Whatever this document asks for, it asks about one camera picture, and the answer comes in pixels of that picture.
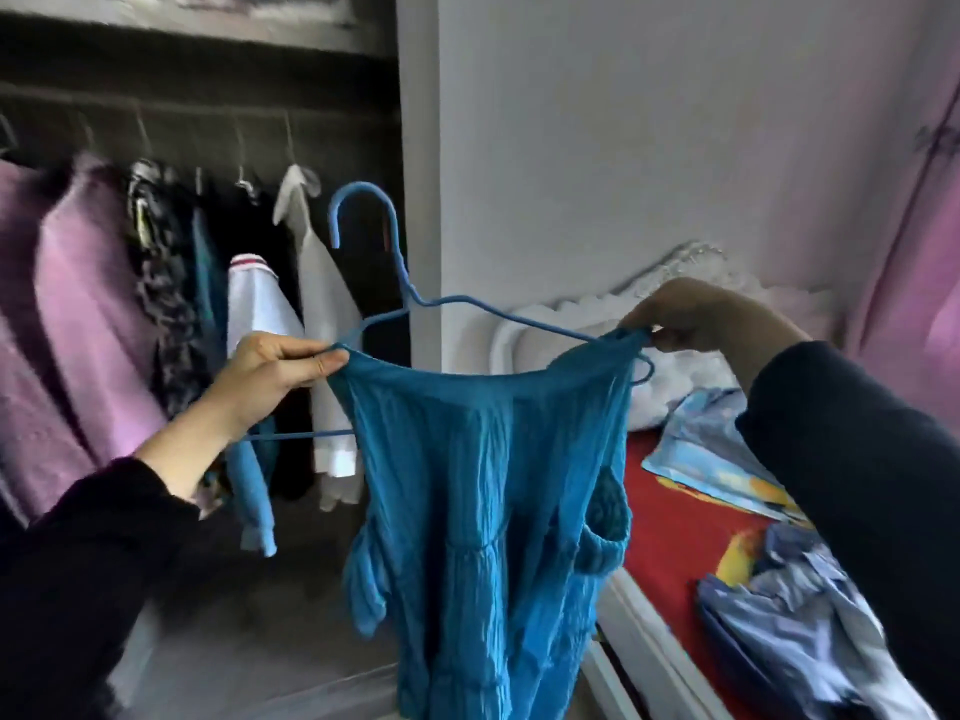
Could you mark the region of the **person's left hand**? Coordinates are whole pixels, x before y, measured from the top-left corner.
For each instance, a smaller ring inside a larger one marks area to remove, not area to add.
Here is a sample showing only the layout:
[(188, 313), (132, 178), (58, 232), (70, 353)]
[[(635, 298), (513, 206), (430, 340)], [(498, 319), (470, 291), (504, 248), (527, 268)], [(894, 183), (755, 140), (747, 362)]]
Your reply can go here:
[(327, 341), (256, 331), (241, 338), (199, 404), (218, 437), (237, 442), (291, 392), (289, 360), (341, 349)]

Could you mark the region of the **person's right hand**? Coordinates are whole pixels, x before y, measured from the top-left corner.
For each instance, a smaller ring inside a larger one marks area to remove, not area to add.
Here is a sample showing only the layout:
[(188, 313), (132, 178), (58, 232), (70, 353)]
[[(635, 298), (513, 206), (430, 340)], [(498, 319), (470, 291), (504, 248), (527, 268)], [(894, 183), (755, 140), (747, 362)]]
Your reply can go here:
[(678, 351), (726, 350), (755, 305), (738, 292), (690, 277), (671, 279), (645, 299), (650, 296), (665, 296), (677, 306)]

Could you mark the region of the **blue wire clothes hanger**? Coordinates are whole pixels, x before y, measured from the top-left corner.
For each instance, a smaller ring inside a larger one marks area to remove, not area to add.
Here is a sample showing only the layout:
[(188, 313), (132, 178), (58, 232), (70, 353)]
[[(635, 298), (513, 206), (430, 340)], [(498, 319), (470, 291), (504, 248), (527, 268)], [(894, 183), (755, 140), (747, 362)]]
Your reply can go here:
[[(537, 320), (529, 316), (508, 313), (506, 311), (500, 310), (497, 307), (486, 303), (482, 300), (479, 300), (475, 297), (472, 297), (467, 294), (451, 294), (448, 296), (443, 296), (434, 299), (425, 299), (414, 286), (411, 281), (410, 273), (407, 268), (404, 256), (401, 253), (401, 238), (400, 238), (400, 222), (399, 214), (396, 205), (393, 200), (390, 198), (390, 195), (385, 192), (381, 187), (373, 182), (369, 181), (353, 181), (347, 184), (342, 185), (336, 192), (331, 196), (328, 209), (327, 209), (327, 222), (329, 228), (329, 237), (330, 245), (334, 250), (339, 250), (342, 244), (341, 237), (341, 228), (340, 228), (340, 209), (344, 202), (355, 195), (359, 194), (370, 194), (378, 199), (378, 201), (384, 205), (387, 211), (387, 220), (389, 228), (389, 238), (390, 238), (390, 255), (392, 259), (392, 264), (394, 268), (395, 277), (398, 283), (398, 289), (401, 295), (402, 306), (398, 309), (386, 312), (378, 313), (367, 317), (361, 321), (361, 323), (353, 330), (349, 332), (345, 338), (349, 343), (356, 341), (359, 336), (361, 336), (366, 330), (373, 326), (378, 326), (383, 323), (394, 321), (404, 315), (409, 315), (413, 307), (423, 308), (423, 309), (432, 309), (440, 308), (445, 305), (453, 304), (462, 304), (469, 305), (480, 310), (493, 315), (504, 321), (517, 324), (520, 326), (525, 326), (529, 328), (538, 329), (547, 333), (555, 334), (558, 336), (574, 339), (581, 342), (597, 342), (599, 341), (598, 337), (590, 336), (578, 331), (570, 330), (569, 328), (564, 328), (562, 326), (554, 325), (547, 323), (543, 320)], [(637, 333), (640, 334), (641, 338), (639, 340), (640, 350), (636, 356), (636, 360), (647, 367), (647, 372), (640, 376), (639, 378), (634, 379), (630, 386), (638, 387), (647, 384), (656, 373), (656, 366), (652, 361), (651, 357), (648, 356), (644, 350), (650, 346), (652, 330), (650, 328), (641, 329)], [(314, 431), (314, 432), (292, 432), (292, 433), (274, 433), (270, 435), (264, 434), (250, 434), (247, 433), (244, 435), (240, 442), (242, 443), (277, 443), (277, 442), (288, 442), (293, 440), (313, 440), (315, 438), (334, 438), (341, 436), (351, 436), (353, 435), (353, 429), (347, 428), (342, 430), (334, 431)]]

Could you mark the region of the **blue crinkled top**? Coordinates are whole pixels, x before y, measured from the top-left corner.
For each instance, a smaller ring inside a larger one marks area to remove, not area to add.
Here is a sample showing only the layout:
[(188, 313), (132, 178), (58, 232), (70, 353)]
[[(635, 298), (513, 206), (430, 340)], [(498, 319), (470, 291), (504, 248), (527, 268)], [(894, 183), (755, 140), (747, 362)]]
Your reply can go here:
[(615, 329), (513, 375), (352, 351), (329, 382), (363, 459), (343, 584), (357, 631), (390, 624), (403, 720), (564, 720), (632, 513), (635, 362)]

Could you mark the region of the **person's right forearm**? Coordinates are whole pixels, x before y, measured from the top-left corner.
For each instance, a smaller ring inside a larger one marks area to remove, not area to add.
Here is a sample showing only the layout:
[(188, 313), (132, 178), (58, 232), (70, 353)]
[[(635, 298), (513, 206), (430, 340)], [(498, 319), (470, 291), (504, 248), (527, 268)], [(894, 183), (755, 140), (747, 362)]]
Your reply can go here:
[(901, 671), (960, 720), (960, 443), (833, 346), (749, 298), (716, 315), (746, 445), (879, 618)]

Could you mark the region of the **person's left forearm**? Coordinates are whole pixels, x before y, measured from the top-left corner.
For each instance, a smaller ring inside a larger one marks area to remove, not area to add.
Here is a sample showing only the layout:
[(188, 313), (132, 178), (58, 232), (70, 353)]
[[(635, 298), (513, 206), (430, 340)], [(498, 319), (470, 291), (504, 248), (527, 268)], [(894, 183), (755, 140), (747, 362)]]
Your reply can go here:
[(190, 502), (249, 425), (206, 396), (71, 486), (0, 558), (0, 720), (102, 720), (155, 584), (199, 524)]

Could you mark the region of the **white pillow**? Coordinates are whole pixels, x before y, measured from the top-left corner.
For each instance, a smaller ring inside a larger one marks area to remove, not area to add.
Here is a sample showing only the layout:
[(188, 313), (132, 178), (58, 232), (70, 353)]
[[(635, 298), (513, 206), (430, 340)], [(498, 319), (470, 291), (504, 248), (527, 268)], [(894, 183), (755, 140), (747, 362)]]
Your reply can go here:
[(643, 354), (652, 362), (654, 373), (648, 381), (631, 388), (629, 432), (658, 428), (674, 406), (693, 391), (738, 386), (727, 361), (718, 352), (662, 352), (646, 348)]

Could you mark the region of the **white shirt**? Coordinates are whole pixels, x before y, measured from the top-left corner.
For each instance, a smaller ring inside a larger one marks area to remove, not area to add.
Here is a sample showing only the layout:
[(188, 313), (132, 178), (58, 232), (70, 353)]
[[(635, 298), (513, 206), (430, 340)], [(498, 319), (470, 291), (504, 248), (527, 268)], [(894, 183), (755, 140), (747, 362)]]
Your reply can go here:
[[(322, 191), (309, 168), (289, 166), (280, 182), (272, 221), (292, 237), (304, 334), (308, 339), (335, 342), (361, 322), (361, 313), (327, 246), (315, 231), (311, 203)], [(351, 423), (326, 381), (311, 388), (313, 429), (325, 435), (313, 439), (313, 465), (319, 483), (319, 508), (332, 512), (339, 505), (358, 505), (364, 489), (364, 467)]]

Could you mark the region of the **white bed headboard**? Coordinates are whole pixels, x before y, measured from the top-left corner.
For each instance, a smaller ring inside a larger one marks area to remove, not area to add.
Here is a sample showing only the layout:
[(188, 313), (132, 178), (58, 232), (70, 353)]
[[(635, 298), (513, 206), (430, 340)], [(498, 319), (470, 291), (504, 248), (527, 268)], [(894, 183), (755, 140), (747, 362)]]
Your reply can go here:
[(740, 260), (720, 247), (702, 241), (689, 241), (674, 247), (627, 285), (613, 292), (564, 300), (554, 305), (529, 305), (514, 314), (586, 334), (595, 326), (618, 321), (639, 301), (675, 277), (710, 282), (763, 302), (816, 338), (832, 340), (841, 320), (832, 290), (764, 286)]

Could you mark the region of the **white and blue sweatshirt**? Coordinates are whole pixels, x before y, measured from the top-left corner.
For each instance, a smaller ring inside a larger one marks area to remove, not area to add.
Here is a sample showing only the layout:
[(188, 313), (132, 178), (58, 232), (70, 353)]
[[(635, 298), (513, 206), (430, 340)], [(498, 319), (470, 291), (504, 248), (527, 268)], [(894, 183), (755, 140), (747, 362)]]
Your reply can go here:
[[(248, 334), (261, 331), (294, 336), (305, 334), (300, 317), (282, 292), (280, 279), (262, 257), (234, 256), (227, 271), (225, 354), (232, 358)], [(270, 483), (280, 453), (276, 420), (269, 416), (254, 425), (251, 439), (225, 451), (225, 473), (232, 487), (232, 504), (242, 524), (241, 548), (265, 557), (277, 553)]]

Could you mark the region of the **teal hanging garment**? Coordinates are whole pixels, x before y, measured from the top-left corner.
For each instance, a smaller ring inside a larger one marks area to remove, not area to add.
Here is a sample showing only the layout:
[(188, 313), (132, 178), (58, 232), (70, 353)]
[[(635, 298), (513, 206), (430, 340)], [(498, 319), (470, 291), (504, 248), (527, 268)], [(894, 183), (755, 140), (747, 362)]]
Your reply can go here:
[(200, 348), (210, 376), (227, 362), (229, 282), (217, 248), (210, 238), (204, 209), (196, 204), (191, 219), (193, 245), (194, 306), (198, 318)]

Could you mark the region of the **colourful printed cloth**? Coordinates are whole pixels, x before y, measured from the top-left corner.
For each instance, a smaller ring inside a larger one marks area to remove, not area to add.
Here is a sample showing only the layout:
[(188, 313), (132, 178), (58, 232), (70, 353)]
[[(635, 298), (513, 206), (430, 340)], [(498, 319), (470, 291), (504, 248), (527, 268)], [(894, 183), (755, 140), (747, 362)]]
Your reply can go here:
[(780, 522), (807, 517), (747, 446), (737, 427), (747, 398), (738, 388), (696, 388), (669, 411), (643, 459), (657, 478), (730, 507)]

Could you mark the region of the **black patterned garment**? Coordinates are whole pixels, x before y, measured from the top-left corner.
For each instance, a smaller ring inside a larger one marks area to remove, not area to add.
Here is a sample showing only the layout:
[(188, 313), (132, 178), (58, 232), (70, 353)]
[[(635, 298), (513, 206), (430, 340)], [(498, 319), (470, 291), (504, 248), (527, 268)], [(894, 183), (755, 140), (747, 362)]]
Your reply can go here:
[(194, 303), (192, 244), (170, 169), (139, 159), (130, 169), (126, 209), (139, 247), (137, 293), (156, 331), (154, 388), (173, 419), (210, 384), (202, 330)]

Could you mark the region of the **red bed sheet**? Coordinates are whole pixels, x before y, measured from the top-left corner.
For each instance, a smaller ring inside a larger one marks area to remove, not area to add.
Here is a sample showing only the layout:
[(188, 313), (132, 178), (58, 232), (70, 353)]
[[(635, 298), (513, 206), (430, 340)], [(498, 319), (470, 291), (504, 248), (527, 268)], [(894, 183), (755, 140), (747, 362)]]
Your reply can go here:
[(624, 485), (632, 513), (624, 569), (735, 720), (771, 720), (736, 689), (714, 654), (695, 607), (697, 583), (713, 575), (731, 541), (762, 535), (772, 520), (662, 483), (643, 466), (657, 431), (630, 433)]

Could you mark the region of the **pink knitted sweater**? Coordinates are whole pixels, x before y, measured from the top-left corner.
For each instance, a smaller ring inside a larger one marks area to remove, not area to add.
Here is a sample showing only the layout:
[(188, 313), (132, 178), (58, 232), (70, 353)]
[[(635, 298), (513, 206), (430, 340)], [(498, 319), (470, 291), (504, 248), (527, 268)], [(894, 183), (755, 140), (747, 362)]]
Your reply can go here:
[(30, 524), (166, 423), (118, 177), (0, 160), (0, 499)]

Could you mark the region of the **pink curtain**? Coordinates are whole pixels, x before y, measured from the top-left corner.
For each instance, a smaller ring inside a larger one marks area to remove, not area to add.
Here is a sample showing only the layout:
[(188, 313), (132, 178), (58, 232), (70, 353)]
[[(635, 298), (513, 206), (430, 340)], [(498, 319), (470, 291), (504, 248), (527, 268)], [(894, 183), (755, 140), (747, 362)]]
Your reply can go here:
[(847, 328), (846, 352), (960, 439), (960, 80), (915, 148), (916, 183)]

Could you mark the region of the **dark wardrobe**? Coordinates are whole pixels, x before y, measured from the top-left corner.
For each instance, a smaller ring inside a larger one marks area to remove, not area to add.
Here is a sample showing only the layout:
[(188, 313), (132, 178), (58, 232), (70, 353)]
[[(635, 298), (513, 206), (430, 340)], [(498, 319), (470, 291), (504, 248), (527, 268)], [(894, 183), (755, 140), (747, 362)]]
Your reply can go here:
[[(398, 111), (396, 0), (323, 0), (259, 18), (168, 0), (0, 0), (0, 82), (197, 104)], [(404, 213), (402, 125), (189, 116), (0, 97), (0, 147), (32, 165), (87, 150), (158, 159), (218, 192), (241, 177), (276, 191), (292, 164), (320, 180), (311, 220), (366, 180)], [(374, 720), (393, 710), (396, 646), (366, 640), (341, 591), (366, 499), (330, 512), (320, 489), (274, 503), (279, 550), (239, 548), (227, 510), (202, 524), (148, 605), (114, 676), (117, 720)]]

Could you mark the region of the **light blue crumpled garment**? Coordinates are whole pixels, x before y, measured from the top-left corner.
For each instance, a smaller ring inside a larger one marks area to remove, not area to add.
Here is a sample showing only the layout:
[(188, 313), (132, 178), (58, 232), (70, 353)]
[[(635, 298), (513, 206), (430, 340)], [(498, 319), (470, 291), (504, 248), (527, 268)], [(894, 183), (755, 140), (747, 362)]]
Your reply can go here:
[(695, 604), (730, 682), (771, 720), (939, 720), (882, 623), (819, 534), (774, 523), (744, 581), (698, 581)]

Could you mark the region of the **wardrobe hanging rail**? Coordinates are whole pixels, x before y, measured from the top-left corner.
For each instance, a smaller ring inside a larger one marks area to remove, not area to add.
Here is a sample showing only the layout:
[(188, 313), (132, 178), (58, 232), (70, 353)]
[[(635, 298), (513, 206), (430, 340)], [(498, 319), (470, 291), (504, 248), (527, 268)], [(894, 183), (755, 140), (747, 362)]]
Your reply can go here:
[(225, 116), (259, 119), (316, 119), (346, 122), (373, 128), (399, 128), (399, 111), (383, 112), (366, 109), (295, 107), (284, 105), (237, 105), (223, 103), (181, 102), (144, 98), (134, 95), (74, 91), (40, 85), (0, 81), (0, 98), (32, 100), (66, 107), (96, 107), (128, 111), (155, 111), (189, 116)]

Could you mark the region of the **white bed frame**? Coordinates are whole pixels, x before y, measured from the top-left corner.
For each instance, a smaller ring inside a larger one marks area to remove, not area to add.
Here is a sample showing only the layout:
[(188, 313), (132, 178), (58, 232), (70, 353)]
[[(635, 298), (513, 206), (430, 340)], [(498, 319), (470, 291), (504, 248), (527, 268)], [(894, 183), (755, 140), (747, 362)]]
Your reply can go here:
[(607, 720), (737, 720), (713, 685), (624, 568), (606, 579), (596, 602), (599, 641), (582, 662)]

